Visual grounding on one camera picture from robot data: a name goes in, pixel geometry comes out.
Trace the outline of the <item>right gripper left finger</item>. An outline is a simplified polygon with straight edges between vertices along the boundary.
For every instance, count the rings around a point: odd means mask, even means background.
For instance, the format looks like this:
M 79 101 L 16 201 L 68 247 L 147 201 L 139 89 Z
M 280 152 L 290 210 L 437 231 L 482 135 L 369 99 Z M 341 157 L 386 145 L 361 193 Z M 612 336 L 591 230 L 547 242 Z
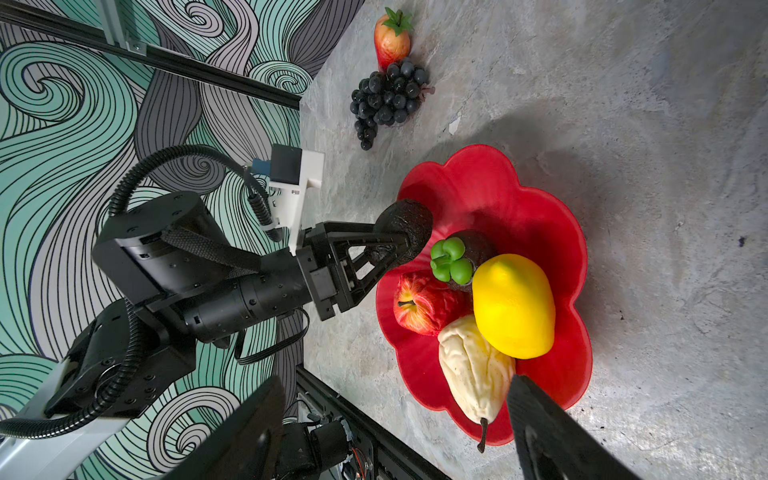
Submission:
M 280 455 L 285 391 L 272 376 L 166 479 L 271 479 Z

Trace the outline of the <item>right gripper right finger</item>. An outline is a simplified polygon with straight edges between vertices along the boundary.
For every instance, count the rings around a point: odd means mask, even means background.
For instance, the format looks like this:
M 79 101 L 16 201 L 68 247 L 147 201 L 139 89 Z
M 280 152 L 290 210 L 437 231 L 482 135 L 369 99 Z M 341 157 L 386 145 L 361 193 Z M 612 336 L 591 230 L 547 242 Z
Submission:
M 529 377 L 516 375 L 507 407 L 526 479 L 636 479 Z

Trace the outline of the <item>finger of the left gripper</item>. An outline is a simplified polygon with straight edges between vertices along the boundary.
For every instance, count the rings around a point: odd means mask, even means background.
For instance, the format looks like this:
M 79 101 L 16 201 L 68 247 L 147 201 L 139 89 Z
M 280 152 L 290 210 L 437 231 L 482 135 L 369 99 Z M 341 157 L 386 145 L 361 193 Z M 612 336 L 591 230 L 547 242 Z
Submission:
M 359 305 L 397 263 L 395 247 L 344 247 L 337 261 L 339 286 L 336 303 L 339 311 L 345 312 Z
M 378 232 L 373 224 L 350 222 L 324 222 L 323 229 L 331 245 L 349 249 L 363 247 L 370 250 L 406 251 L 410 247 L 408 235 L 401 232 Z

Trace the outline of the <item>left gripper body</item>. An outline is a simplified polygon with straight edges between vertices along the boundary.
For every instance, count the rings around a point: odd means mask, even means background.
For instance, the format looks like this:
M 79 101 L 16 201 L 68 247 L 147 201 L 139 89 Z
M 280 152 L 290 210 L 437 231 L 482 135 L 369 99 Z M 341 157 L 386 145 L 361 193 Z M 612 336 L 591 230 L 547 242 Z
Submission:
M 321 321 L 360 302 L 360 282 L 349 249 L 356 232 L 352 222 L 323 222 L 305 228 L 296 259 Z

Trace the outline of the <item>dark avocado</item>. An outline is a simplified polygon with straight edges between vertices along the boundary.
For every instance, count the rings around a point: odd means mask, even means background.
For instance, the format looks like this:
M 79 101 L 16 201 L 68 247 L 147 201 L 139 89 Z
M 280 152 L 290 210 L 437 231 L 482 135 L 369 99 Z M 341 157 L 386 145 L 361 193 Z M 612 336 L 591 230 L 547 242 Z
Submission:
M 375 233 L 403 233 L 408 237 L 407 250 L 391 264 L 395 269 L 415 259 L 428 243 L 433 229 L 430 210 L 412 199 L 390 205 L 374 223 Z

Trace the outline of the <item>red apple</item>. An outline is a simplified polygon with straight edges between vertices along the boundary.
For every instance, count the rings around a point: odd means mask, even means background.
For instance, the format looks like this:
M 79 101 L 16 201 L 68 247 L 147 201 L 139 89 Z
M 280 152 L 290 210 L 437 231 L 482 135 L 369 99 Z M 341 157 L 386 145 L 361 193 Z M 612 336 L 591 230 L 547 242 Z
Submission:
M 414 271 L 398 280 L 393 313 L 396 322 L 412 332 L 437 336 L 444 327 L 471 310 L 466 292 L 449 288 L 431 273 Z

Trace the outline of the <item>dark purple mangosteen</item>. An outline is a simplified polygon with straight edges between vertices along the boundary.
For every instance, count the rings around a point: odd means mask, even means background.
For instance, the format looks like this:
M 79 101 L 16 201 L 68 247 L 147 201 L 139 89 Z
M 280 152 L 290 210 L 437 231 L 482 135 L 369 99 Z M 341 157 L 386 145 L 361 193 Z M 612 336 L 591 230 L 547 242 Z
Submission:
M 470 292 L 477 269 L 496 255 L 496 248 L 484 234 L 463 230 L 432 246 L 430 268 L 434 278 L 449 288 Z

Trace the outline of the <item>beige pear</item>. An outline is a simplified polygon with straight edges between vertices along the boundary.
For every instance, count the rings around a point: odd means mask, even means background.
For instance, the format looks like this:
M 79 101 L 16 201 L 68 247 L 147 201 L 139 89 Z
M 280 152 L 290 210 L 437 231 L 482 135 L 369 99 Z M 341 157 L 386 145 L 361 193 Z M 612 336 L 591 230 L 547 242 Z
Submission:
M 489 425 L 506 402 L 515 360 L 483 337 L 473 315 L 444 327 L 438 342 L 439 363 L 449 390 L 464 415 L 481 427 L 477 449 L 484 452 Z

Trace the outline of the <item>large yellow lemon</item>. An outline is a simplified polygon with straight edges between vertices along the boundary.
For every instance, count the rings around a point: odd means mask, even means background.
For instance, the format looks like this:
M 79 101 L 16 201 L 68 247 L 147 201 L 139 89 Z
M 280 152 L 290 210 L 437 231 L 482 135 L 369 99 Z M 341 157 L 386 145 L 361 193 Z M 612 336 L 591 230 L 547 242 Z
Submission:
M 484 338 L 516 359 L 533 359 L 554 344 L 556 309 L 544 271 L 517 254 L 484 262 L 472 281 L 474 316 Z

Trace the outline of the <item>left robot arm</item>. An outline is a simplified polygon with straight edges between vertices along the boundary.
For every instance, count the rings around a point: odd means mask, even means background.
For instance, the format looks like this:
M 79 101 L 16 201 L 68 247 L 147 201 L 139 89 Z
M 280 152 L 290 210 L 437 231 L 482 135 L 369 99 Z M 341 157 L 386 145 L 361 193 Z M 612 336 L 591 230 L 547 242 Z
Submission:
M 392 204 L 373 224 L 318 224 L 266 255 L 231 246 L 194 192 L 130 206 L 149 174 L 188 156 L 239 175 L 262 230 L 280 236 L 264 187 L 213 148 L 169 147 L 132 167 L 110 197 L 92 252 L 122 298 L 72 345 L 66 357 L 72 368 L 40 413 L 2 422 L 4 478 L 72 473 L 124 421 L 194 370 L 198 344 L 241 348 L 249 327 L 303 314 L 308 304 L 331 318 L 358 305 L 428 239 L 431 214 L 410 200 Z

